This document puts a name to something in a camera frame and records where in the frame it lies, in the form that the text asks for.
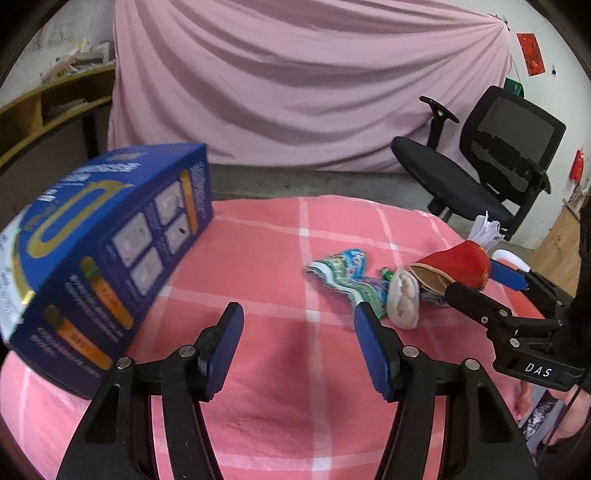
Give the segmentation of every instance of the blue gripper pad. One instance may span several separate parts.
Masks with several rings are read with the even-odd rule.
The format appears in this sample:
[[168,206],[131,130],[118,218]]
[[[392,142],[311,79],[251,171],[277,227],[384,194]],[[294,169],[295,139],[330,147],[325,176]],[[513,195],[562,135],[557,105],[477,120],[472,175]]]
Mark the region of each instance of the blue gripper pad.
[[205,391],[210,398],[222,389],[230,364],[234,358],[234,353],[238,347],[238,341],[244,328],[244,311],[242,310],[242,306],[238,303],[228,305],[216,327],[222,328],[223,332],[205,369],[207,376]]
[[528,288],[528,283],[523,272],[513,270],[495,260],[491,260],[491,278],[509,287],[511,290],[523,291]]
[[355,324],[357,340],[359,341],[365,363],[368,366],[369,376],[374,384],[374,388],[382,395],[384,400],[391,401],[394,396],[394,389],[389,380],[390,367],[388,358],[379,343],[366,311],[364,311],[360,304],[355,307],[353,322]]

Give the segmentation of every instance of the chair armrest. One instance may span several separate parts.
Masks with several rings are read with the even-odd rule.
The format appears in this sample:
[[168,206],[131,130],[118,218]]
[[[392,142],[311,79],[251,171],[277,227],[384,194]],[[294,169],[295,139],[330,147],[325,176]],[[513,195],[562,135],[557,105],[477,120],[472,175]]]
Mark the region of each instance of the chair armrest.
[[542,168],[533,160],[529,158],[522,157],[523,160],[530,166],[532,171],[534,172],[535,176],[540,179],[540,187],[546,192],[551,193],[552,189],[550,187],[550,179],[548,178],[548,174],[542,170]]
[[444,107],[438,101],[433,100],[432,98],[429,98],[429,97],[425,97],[424,95],[419,97],[419,100],[421,100],[423,103],[426,103],[428,106],[431,107],[431,111],[433,112],[433,116],[437,117],[437,116],[439,116],[439,113],[441,113],[441,116],[443,117],[444,120],[450,119],[455,124],[460,123],[458,117],[456,117],[453,113],[451,113],[446,107]]
[[458,118],[445,108],[439,102],[436,102],[432,98],[422,96],[419,98],[423,103],[426,103],[431,107],[433,112],[433,120],[431,120],[431,130],[429,130],[429,139],[427,146],[433,150],[437,150],[439,145],[439,139],[441,138],[441,132],[443,131],[443,124],[445,120],[450,119],[452,122],[458,124],[460,121]]

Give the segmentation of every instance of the pink fabric backdrop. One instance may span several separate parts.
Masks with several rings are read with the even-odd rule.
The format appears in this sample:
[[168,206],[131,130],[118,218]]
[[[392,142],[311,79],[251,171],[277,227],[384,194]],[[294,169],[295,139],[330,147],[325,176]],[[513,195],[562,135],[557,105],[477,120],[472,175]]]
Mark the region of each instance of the pink fabric backdrop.
[[[505,24],[432,0],[117,0],[109,148],[199,141],[211,162],[400,171],[427,95],[462,121],[510,67]],[[440,151],[467,167],[462,127]]]

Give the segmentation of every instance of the cardboard box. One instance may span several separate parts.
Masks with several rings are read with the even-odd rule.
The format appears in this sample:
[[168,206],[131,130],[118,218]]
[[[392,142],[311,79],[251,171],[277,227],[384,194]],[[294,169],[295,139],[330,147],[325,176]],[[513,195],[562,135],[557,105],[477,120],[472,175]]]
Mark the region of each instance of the cardboard box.
[[211,218],[203,144],[130,147],[79,167],[0,234],[2,338],[91,398]]

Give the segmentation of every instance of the mesh chair back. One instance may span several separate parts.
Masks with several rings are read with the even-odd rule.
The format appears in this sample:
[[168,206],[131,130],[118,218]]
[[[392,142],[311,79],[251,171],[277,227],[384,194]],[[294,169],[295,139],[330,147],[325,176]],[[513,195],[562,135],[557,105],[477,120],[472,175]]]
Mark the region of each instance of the mesh chair back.
[[511,92],[491,86],[470,113],[460,150],[480,176],[480,183],[523,205],[532,181],[528,158],[548,169],[566,126]]

